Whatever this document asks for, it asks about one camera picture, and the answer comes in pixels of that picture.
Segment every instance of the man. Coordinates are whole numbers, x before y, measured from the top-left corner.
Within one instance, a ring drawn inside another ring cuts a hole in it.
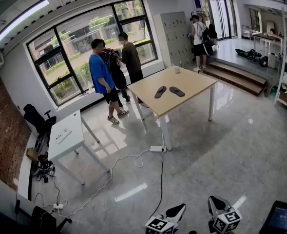
[[[196,68],[193,68],[194,71],[202,71],[206,68],[206,52],[203,44],[203,32],[206,29],[206,25],[198,20],[197,15],[192,15],[193,25],[191,37],[193,39],[193,50],[196,58]],[[203,66],[201,68],[201,56],[203,58]]]
[[[131,83],[135,83],[143,79],[143,74],[141,70],[141,62],[137,49],[134,44],[128,42],[128,35],[125,32],[122,32],[118,35],[119,42],[123,45],[122,57],[115,53],[122,63],[126,64],[128,70],[129,78]],[[138,102],[145,107],[148,107],[142,100],[138,98]]]
[[[115,84],[103,60],[99,56],[99,54],[102,53],[104,47],[102,40],[93,40],[91,47],[93,49],[93,53],[89,57],[89,68],[95,92],[103,94],[105,100],[109,104],[108,121],[112,124],[118,124],[119,121],[113,116],[114,110],[117,111],[118,118],[122,118],[124,115],[128,114],[129,111],[127,110],[123,112],[119,108],[117,103],[118,94],[115,88]]]
[[[99,54],[99,56],[101,57],[106,67],[108,68],[109,73],[115,84],[115,87],[122,92],[123,98],[125,98],[126,103],[129,104],[131,102],[130,102],[130,96],[127,94],[126,91],[127,88],[126,79],[124,73],[120,70],[117,58],[114,56],[114,50],[105,48],[105,41],[104,40],[101,41],[103,43],[104,49],[103,52]],[[123,104],[120,102],[119,99],[117,102],[121,111],[124,111]]]

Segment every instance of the wooden step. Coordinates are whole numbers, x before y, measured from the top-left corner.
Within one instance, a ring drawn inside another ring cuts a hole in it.
[[[212,66],[214,68],[218,68],[218,69],[221,69],[221,70],[224,70],[224,71],[227,71],[229,73],[232,73],[236,76],[239,76],[241,78],[244,78],[246,80],[249,80],[261,87],[264,87],[265,86],[265,83],[266,83],[266,80],[259,77],[259,76],[256,76],[252,73],[249,73],[247,71],[244,71],[244,70],[241,70],[239,68],[235,68],[235,67],[232,67],[232,66],[229,66],[229,65],[226,65],[226,64],[223,64],[223,63],[220,63],[220,62],[211,62],[209,64],[209,66]]]
[[[246,80],[240,76],[237,76],[230,72],[223,72],[221,69],[214,67],[207,67],[203,70],[204,74],[216,77],[217,79],[224,80],[234,86],[237,86],[255,96],[259,96],[263,87],[258,86],[257,84]]]

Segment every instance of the person in white shirt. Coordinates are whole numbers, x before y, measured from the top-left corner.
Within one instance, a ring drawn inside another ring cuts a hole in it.
[[[200,70],[206,68],[206,52],[204,49],[204,44],[203,44],[203,32],[206,29],[206,25],[198,20],[197,15],[192,15],[192,20],[193,20],[193,25],[192,25],[192,32],[191,32],[191,37],[193,39],[193,49],[194,49],[194,54],[196,58],[196,68],[193,68],[193,70]],[[203,58],[203,65],[201,68],[201,56]]]

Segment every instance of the white table leg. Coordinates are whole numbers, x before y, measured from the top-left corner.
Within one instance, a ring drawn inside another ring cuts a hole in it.
[[[215,84],[210,88],[210,109],[209,109],[209,115],[208,120],[212,120],[212,114],[213,114],[213,103],[215,98]]]
[[[70,172],[67,168],[65,168],[58,160],[53,161],[54,164],[59,167],[66,175],[70,176],[73,180],[81,183],[82,185],[85,184],[84,181],[81,181],[78,177],[76,177],[72,172]]]
[[[161,128],[163,130],[163,135],[164,135],[164,140],[165,140],[165,144],[166,144],[166,148],[168,149],[168,151],[171,151],[172,149],[172,144],[171,144],[171,140],[169,138],[169,133],[168,133],[168,129],[167,129],[167,123],[165,120],[165,116],[161,116],[159,118],[159,121],[161,123]]]
[[[102,163],[102,161],[99,159],[99,157],[98,157],[96,154],[94,154],[93,151],[90,150],[85,143],[82,144],[82,147],[85,149],[85,151],[86,151],[105,171],[107,171],[107,172],[110,171],[110,169],[107,168],[107,167]]]
[[[131,91],[132,95],[133,95],[133,98],[134,98],[134,102],[135,102],[135,105],[138,109],[138,112],[140,114],[140,117],[141,117],[141,120],[144,120],[144,117],[143,117],[143,113],[141,111],[141,108],[140,108],[140,105],[139,105],[139,102],[138,102],[138,98],[137,96]]]
[[[88,132],[91,134],[92,137],[94,137],[94,139],[96,140],[97,143],[100,142],[100,140],[95,136],[95,134],[93,133],[93,131],[90,129],[90,127],[88,126],[87,122],[84,120],[84,118],[80,115],[81,118],[81,122],[84,124],[84,126],[87,128]]]

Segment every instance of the dark brown shirt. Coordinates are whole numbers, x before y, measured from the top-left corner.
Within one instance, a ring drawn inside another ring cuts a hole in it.
[[[122,62],[126,64],[129,74],[134,74],[141,70],[139,55],[133,43],[128,42],[123,47]]]

